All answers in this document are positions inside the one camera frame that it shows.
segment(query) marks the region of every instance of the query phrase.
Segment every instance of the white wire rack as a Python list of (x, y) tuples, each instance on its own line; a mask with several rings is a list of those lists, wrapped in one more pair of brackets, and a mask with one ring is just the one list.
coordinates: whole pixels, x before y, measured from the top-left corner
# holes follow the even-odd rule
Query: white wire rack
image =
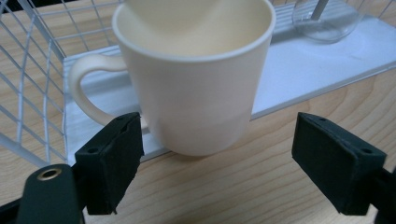
[[(39, 167), (67, 162), (63, 61), (116, 45), (110, 21), (121, 0), (55, 2), (19, 0), (23, 11), (12, 11), (0, 0), (0, 149)], [(373, 4), (372, 15), (396, 26), (394, 0)]]

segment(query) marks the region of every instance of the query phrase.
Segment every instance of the mug rim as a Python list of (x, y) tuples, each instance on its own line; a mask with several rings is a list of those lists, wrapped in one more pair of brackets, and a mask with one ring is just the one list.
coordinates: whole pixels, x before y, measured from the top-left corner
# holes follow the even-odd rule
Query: mug rim
[(154, 50), (149, 50), (142, 48), (131, 41), (129, 41), (124, 35), (121, 34), (118, 23), (117, 23), (117, 18), (120, 15), (120, 11), (123, 7), (125, 7), (126, 3), (121, 3), (117, 9), (115, 10), (112, 21), (111, 21), (111, 26), (114, 31), (114, 34), (116, 35), (117, 39), (125, 46), (127, 46), (129, 49), (133, 49), (136, 52), (143, 54), (145, 56), (148, 56), (150, 58), (155, 58), (163, 61), (172, 61), (172, 62), (179, 62), (179, 63), (201, 63), (201, 62), (212, 62), (212, 61), (218, 61), (218, 60), (223, 60), (223, 59), (228, 59), (232, 58), (241, 54), (244, 54), (246, 52), (249, 52), (252, 49), (255, 49), (257, 46), (259, 46), (262, 42), (267, 40), (268, 38), (271, 38), (273, 31), (275, 29), (276, 25), (276, 12), (274, 9), (274, 6), (268, 1), (268, 0), (261, 0), (263, 1), (269, 8), (269, 11), (271, 13), (271, 21), (268, 26), (268, 28), (265, 30), (265, 32), (260, 35), (259, 38), (256, 40), (246, 44), (245, 46), (238, 48), (238, 49), (233, 49), (229, 50), (223, 53), (218, 53), (218, 54), (213, 54), (213, 55), (205, 55), (205, 56), (179, 56), (179, 55), (172, 55), (172, 54), (166, 54), (166, 53), (160, 53)]

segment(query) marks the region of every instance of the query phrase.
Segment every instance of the clear glass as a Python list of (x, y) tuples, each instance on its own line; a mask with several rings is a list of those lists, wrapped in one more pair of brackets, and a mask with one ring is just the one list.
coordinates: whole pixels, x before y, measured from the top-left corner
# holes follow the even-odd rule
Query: clear glass
[(369, 11), (373, 0), (298, 0), (294, 27), (312, 39), (333, 43), (349, 35)]

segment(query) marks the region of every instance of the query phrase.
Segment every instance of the mug handle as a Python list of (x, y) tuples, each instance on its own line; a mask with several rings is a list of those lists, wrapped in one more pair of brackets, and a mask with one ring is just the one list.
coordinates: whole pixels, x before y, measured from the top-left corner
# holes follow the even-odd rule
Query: mug handle
[[(91, 119), (106, 126), (115, 116), (106, 113), (94, 105), (81, 88), (81, 80), (90, 72), (102, 70), (119, 72), (127, 69), (121, 56), (106, 56), (103, 54), (90, 54), (78, 59), (70, 68), (68, 74), (69, 90), (77, 105)], [(141, 119), (142, 129), (147, 128), (147, 123)]]

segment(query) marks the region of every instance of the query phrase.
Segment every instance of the screw hole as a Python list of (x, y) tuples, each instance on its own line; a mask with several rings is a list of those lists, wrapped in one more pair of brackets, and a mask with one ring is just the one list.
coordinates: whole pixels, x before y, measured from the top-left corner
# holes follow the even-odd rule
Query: screw hole
[(90, 148), (88, 149), (88, 153), (96, 153), (98, 152), (99, 149), (97, 149), (96, 147)]
[(363, 151), (364, 153), (367, 153), (367, 154), (372, 154), (373, 153), (373, 151), (371, 149), (368, 149), (368, 148), (362, 148), (361, 151)]
[(38, 175), (37, 179), (41, 180), (41, 181), (51, 180), (51, 179), (55, 178), (56, 176), (60, 175), (61, 172), (62, 172), (62, 170), (59, 168), (48, 169), (46, 171), (41, 172)]
[(120, 130), (120, 133), (125, 133), (126, 131), (128, 131), (128, 125), (125, 125), (124, 127), (122, 127), (122, 129)]

